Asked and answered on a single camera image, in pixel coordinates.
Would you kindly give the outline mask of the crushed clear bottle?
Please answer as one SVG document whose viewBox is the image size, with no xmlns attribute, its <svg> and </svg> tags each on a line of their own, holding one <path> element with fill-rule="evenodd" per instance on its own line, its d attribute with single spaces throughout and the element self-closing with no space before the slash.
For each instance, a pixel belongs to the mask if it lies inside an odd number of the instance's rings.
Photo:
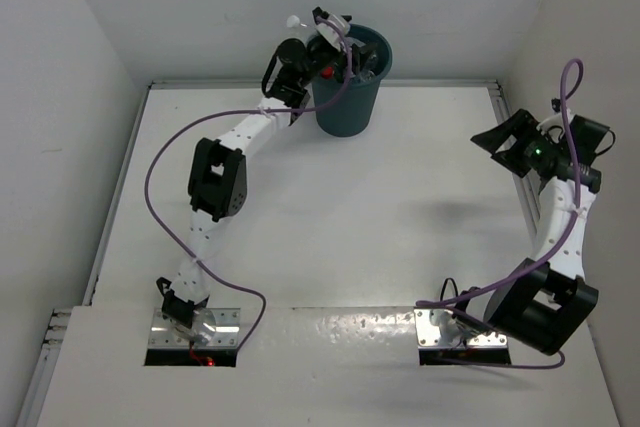
<svg viewBox="0 0 640 427">
<path fill-rule="evenodd" d="M 388 55 L 384 46 L 377 41 L 363 41 L 347 38 L 352 53 L 352 84 L 372 82 L 387 67 Z"/>
</svg>

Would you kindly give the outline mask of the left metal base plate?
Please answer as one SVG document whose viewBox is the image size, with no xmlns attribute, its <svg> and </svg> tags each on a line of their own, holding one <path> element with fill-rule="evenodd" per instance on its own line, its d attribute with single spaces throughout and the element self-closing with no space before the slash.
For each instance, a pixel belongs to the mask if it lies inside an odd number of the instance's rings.
<svg viewBox="0 0 640 427">
<path fill-rule="evenodd" d="M 160 350 L 235 349 L 239 344 L 240 310 L 201 308 L 195 311 L 190 327 L 185 327 L 156 308 L 152 318 L 147 347 Z"/>
</svg>

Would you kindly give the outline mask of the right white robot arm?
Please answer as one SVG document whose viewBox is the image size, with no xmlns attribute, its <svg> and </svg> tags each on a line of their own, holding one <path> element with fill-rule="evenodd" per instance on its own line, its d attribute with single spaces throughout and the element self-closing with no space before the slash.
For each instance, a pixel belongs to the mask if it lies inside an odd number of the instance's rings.
<svg viewBox="0 0 640 427">
<path fill-rule="evenodd" d="M 478 334 L 498 331 L 545 354 L 557 353 L 594 310 L 599 292 L 585 281 L 582 248 L 588 215 L 601 188 L 593 162 L 609 126 L 557 113 L 539 122 L 524 109 L 472 137 L 492 160 L 519 177 L 540 179 L 540 218 L 532 254 L 489 298 L 482 319 L 465 315 L 460 301 L 452 318 Z"/>
</svg>

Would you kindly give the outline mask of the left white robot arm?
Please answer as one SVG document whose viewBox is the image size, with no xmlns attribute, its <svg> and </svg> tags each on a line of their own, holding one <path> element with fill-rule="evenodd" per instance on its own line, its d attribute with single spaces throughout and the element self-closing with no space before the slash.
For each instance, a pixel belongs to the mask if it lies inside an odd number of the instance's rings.
<svg viewBox="0 0 640 427">
<path fill-rule="evenodd" d="M 210 281 L 220 279 L 207 262 L 248 199 L 250 159 L 307 112 L 334 137 L 352 137 L 368 126 L 391 62 L 385 39 L 354 25 L 349 15 L 320 7 L 312 19 L 308 39 L 293 36 L 276 47 L 257 106 L 237 110 L 242 119 L 226 133 L 196 143 L 187 182 L 191 234 L 177 242 L 186 257 L 173 279 L 156 282 L 162 314 L 183 329 L 194 328 L 209 301 Z"/>
</svg>

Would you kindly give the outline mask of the tall water bottle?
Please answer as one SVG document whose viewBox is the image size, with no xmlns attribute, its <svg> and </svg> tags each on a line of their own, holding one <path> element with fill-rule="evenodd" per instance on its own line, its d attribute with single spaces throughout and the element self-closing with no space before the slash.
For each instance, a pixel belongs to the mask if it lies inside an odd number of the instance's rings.
<svg viewBox="0 0 640 427">
<path fill-rule="evenodd" d="M 286 27 L 291 37 L 305 41 L 308 38 L 308 25 L 297 15 L 291 15 L 286 20 Z"/>
</svg>

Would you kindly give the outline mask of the dark teal plastic bin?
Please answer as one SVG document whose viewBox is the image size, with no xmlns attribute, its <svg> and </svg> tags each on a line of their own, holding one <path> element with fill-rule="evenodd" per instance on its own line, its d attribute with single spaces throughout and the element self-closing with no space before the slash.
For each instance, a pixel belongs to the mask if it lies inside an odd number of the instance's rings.
<svg viewBox="0 0 640 427">
<path fill-rule="evenodd" d="M 349 83 L 346 91 L 331 106 L 316 113 L 319 127 L 334 137 L 352 137 L 363 132 L 369 124 L 376 97 L 382 80 L 388 75 L 393 62 L 393 52 L 387 39 L 378 31 L 359 24 L 353 24 L 348 37 L 363 41 L 380 42 L 388 55 L 386 69 L 372 82 Z"/>
</svg>

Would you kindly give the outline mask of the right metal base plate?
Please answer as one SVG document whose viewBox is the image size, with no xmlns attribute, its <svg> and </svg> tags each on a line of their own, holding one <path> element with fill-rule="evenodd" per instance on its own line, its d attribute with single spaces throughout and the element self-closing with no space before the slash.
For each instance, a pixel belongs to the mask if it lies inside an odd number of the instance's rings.
<svg viewBox="0 0 640 427">
<path fill-rule="evenodd" d="M 449 310 L 414 309 L 418 346 L 425 349 L 506 348 L 507 337 L 480 332 L 454 317 Z"/>
</svg>

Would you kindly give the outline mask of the metal base plate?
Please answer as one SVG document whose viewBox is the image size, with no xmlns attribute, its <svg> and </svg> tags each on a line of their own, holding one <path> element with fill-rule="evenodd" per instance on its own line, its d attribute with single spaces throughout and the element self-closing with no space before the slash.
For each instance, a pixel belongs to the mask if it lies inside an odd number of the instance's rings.
<svg viewBox="0 0 640 427">
<path fill-rule="evenodd" d="M 449 310 L 414 309 L 418 346 L 425 349 L 506 348 L 507 337 L 480 332 L 454 317 Z"/>
<path fill-rule="evenodd" d="M 152 318 L 147 347 L 160 350 L 235 349 L 239 344 L 240 310 L 201 308 L 195 311 L 190 327 L 185 327 L 156 308 Z"/>
</svg>

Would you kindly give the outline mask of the red cap bottle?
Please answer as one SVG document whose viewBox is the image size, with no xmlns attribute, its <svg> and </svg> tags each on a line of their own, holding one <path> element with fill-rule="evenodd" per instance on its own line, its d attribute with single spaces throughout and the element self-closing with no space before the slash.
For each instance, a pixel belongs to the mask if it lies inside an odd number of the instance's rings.
<svg viewBox="0 0 640 427">
<path fill-rule="evenodd" d="M 334 75 L 334 69 L 331 66 L 327 66 L 320 72 L 320 77 L 323 79 L 331 79 Z"/>
</svg>

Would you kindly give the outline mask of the left aluminium rail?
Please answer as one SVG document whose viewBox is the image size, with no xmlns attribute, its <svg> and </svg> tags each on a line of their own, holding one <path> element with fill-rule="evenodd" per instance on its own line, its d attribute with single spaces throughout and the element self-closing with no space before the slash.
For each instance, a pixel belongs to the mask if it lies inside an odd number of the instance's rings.
<svg viewBox="0 0 640 427">
<path fill-rule="evenodd" d="M 121 203 L 128 168 L 133 149 L 137 141 L 141 119 L 148 102 L 149 93 L 158 89 L 160 84 L 152 82 L 144 87 L 140 101 L 136 105 L 135 116 L 126 129 L 127 137 L 121 142 L 125 147 L 114 165 L 112 184 L 107 191 L 109 196 L 104 201 L 102 211 L 89 211 L 88 203 L 95 200 L 98 191 L 91 190 L 75 180 L 66 190 L 70 194 L 68 205 L 69 219 L 72 222 L 84 222 L 89 219 L 90 225 L 84 224 L 76 229 L 72 236 L 49 245 L 50 252 L 56 247 L 65 247 L 74 254 L 62 270 L 56 268 L 45 275 L 37 275 L 34 279 L 44 278 L 42 289 L 33 296 L 42 300 L 46 294 L 56 290 L 63 296 L 45 307 L 47 326 L 38 338 L 39 356 L 34 363 L 28 389 L 23 396 L 21 408 L 14 424 L 16 426 L 36 426 L 41 418 L 43 407 L 51 387 L 51 382 L 59 364 L 65 334 L 68 332 L 73 311 L 78 307 L 90 307 L 95 297 L 96 287 L 102 272 L 107 244 L 112 233 L 116 213 Z"/>
</svg>

